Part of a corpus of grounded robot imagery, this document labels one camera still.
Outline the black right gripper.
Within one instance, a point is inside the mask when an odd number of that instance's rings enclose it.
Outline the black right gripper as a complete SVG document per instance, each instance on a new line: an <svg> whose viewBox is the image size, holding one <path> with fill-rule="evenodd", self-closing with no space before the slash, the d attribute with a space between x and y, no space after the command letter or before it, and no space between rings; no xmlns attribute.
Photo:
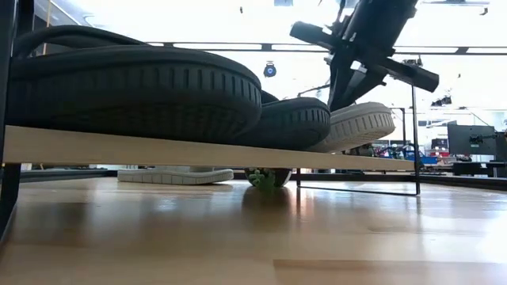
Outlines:
<svg viewBox="0 0 507 285"><path fill-rule="evenodd" d="M393 49L383 52L367 44L327 34L322 28L302 21L292 26L290 35L329 52L326 61L331 78L330 111L350 106L376 86L384 85L383 80L388 75L429 92L435 91L439 85L438 74L393 60Z"/></svg>

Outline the light grey rubber slide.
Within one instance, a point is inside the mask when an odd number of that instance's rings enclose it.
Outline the light grey rubber slide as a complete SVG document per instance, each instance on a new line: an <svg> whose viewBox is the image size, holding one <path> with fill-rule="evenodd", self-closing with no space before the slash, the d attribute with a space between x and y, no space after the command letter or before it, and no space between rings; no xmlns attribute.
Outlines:
<svg viewBox="0 0 507 285"><path fill-rule="evenodd" d="M121 182L204 185L230 181L232 169L215 169L203 166L156 166L152 169L120 169L117 180Z"/></svg>
<svg viewBox="0 0 507 285"><path fill-rule="evenodd" d="M330 133L308 151L340 153L381 139L395 130L391 110L378 102L350 105L331 112Z"/></svg>

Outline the black rubber slide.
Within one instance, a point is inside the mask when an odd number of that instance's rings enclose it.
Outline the black rubber slide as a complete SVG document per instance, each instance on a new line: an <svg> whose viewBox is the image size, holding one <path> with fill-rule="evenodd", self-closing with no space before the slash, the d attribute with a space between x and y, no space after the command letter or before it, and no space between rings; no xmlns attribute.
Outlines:
<svg viewBox="0 0 507 285"><path fill-rule="evenodd" d="M317 98L279 100L261 93L261 118L249 131L232 140L233 145L282 150L306 150L330 133L330 110Z"/></svg>
<svg viewBox="0 0 507 285"><path fill-rule="evenodd" d="M60 25L15 40L7 123L226 143L261 116L261 84L234 60Z"/></svg>

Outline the small potted succulent plant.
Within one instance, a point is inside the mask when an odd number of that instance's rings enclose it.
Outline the small potted succulent plant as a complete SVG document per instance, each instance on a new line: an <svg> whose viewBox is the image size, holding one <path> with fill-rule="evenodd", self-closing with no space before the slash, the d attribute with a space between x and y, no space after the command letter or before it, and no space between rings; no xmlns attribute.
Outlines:
<svg viewBox="0 0 507 285"><path fill-rule="evenodd" d="M256 189L268 194L283 188L292 175L292 169L285 168L245 168L244 172Z"/></svg>

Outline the long ceiling light strip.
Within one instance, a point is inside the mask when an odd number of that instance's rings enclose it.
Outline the long ceiling light strip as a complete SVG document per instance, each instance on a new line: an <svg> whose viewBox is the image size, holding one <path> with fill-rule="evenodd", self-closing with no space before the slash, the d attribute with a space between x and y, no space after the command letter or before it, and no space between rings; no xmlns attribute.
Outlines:
<svg viewBox="0 0 507 285"><path fill-rule="evenodd" d="M193 48L203 51L259 51L327 53L312 44L225 43L225 42L149 42L158 47ZM395 46L400 55L507 55L507 47Z"/></svg>

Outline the dark computer monitor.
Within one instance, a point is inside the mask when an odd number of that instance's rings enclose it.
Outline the dark computer monitor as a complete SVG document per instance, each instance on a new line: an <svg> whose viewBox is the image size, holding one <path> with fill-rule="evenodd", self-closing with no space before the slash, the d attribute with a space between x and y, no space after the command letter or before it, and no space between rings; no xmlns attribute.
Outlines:
<svg viewBox="0 0 507 285"><path fill-rule="evenodd" d="M491 126L449 124L447 130L450 154L496 154L496 132Z"/></svg>

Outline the dark background desk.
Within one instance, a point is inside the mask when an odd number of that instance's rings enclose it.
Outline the dark background desk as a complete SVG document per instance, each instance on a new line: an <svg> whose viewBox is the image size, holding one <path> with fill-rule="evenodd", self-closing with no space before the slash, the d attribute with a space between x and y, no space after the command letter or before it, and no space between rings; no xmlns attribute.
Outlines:
<svg viewBox="0 0 507 285"><path fill-rule="evenodd" d="M456 162L452 165L455 176L486 176L489 178L507 178L507 161Z"/></svg>

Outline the wooden shelf with black frame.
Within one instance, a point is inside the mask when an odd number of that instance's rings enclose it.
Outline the wooden shelf with black frame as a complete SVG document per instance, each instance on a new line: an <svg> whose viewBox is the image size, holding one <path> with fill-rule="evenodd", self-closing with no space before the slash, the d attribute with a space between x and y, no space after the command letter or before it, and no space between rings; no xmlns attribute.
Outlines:
<svg viewBox="0 0 507 285"><path fill-rule="evenodd" d="M260 166L274 168L416 170L415 161L353 157L247 146L8 126L10 60L17 32L32 30L33 0L0 0L0 245L17 204L21 164Z"/></svg>

